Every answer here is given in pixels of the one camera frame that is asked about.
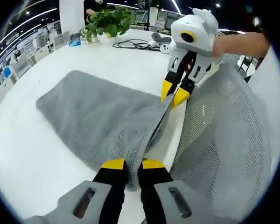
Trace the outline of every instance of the ceiling light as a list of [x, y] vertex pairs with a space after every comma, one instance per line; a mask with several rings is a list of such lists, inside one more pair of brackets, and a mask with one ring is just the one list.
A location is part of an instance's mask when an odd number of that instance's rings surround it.
[[219, 31], [230, 32], [230, 30], [228, 30], [228, 29], [219, 29]]
[[31, 17], [30, 19], [26, 20], [25, 22], [21, 23], [19, 26], [17, 26], [17, 27], [14, 28], [12, 31], [10, 31], [5, 37], [3, 37], [3, 38], [1, 39], [1, 41], [0, 41], [0, 44], [1, 44], [6, 38], [8, 38], [14, 31], [16, 31], [18, 28], [20, 28], [21, 26], [23, 26], [23, 25], [26, 24], [27, 22], [29, 22], [29, 21], [31, 21], [31, 20], [33, 20], [33, 19], [35, 19], [35, 18], [37, 18], [37, 17], [39, 17], [39, 16], [41, 16], [41, 15], [44, 15], [44, 14], [46, 14], [46, 13], [49, 13], [49, 12], [52, 12], [52, 11], [55, 11], [55, 10], [57, 10], [57, 8], [53, 8], [53, 9], [48, 10], [48, 11], [46, 11], [46, 12], [40, 13], [40, 14], [34, 16], [34, 17]]
[[17, 40], [19, 40], [21, 37], [23, 37], [24, 35], [26, 35], [27, 33], [29, 33], [31, 30], [33, 30], [33, 29], [35, 29], [35, 28], [37, 28], [37, 27], [39, 27], [39, 26], [41, 26], [41, 24], [38, 24], [37, 26], [35, 26], [35, 27], [33, 27], [33, 28], [31, 28], [30, 30], [28, 30], [28, 31], [26, 31], [25, 33], [23, 33], [21, 36], [19, 36], [17, 39], [15, 39], [14, 41], [12, 41], [6, 48], [5, 48], [5, 50], [7, 50], [10, 46], [12, 46]]
[[179, 7], [177, 6], [177, 3], [175, 2], [175, 0], [171, 0], [171, 1], [172, 1], [173, 5], [175, 6], [177, 12], [178, 12], [179, 14], [182, 14], [181, 11], [179, 10]]
[[133, 7], [133, 6], [126, 6], [126, 5], [116, 4], [116, 3], [107, 3], [107, 5], [110, 5], [110, 6], [124, 6], [124, 7], [128, 7], [128, 8], [139, 9], [139, 8], [136, 8], [136, 7]]
[[253, 19], [253, 25], [254, 26], [258, 26], [260, 24], [260, 19], [258, 18], [258, 17], [255, 17], [254, 19]]

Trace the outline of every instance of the human hand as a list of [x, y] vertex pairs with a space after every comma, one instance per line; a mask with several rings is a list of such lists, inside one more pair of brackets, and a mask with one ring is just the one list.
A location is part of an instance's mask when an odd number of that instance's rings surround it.
[[213, 57], [221, 57], [224, 53], [224, 38], [222, 36], [216, 36], [213, 43]]

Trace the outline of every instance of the black cable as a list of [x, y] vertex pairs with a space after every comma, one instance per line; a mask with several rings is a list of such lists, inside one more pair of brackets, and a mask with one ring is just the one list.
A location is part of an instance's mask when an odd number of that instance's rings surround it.
[[129, 39], [126, 41], [121, 41], [113, 44], [114, 48], [125, 48], [125, 49], [139, 49], [139, 50], [152, 50], [152, 51], [160, 51], [160, 47], [149, 47], [148, 41], [141, 39]]

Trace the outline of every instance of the white tabletop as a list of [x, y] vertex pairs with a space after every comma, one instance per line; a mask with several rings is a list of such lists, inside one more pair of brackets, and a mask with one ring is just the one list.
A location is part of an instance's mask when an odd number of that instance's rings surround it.
[[[129, 30], [115, 41], [130, 38], [150, 41], [151, 32]], [[106, 40], [65, 46], [15, 84], [0, 105], [0, 189], [21, 218], [47, 214], [58, 198], [96, 174], [62, 143], [36, 109], [37, 99], [72, 70], [160, 96], [169, 58], [160, 52], [116, 49]], [[185, 107], [184, 103], [171, 112], [164, 135], [148, 154], [168, 170], [181, 136]], [[144, 217], [140, 191], [126, 191], [119, 223], [141, 223]]]

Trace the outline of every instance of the potted plant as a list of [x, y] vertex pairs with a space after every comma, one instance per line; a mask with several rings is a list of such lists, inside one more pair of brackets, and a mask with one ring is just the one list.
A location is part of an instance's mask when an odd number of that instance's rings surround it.
[[87, 42], [97, 42], [97, 35], [105, 33], [108, 38], [123, 35], [134, 22], [134, 15], [126, 7], [117, 7], [113, 11], [102, 9], [86, 19], [88, 23], [80, 30]]

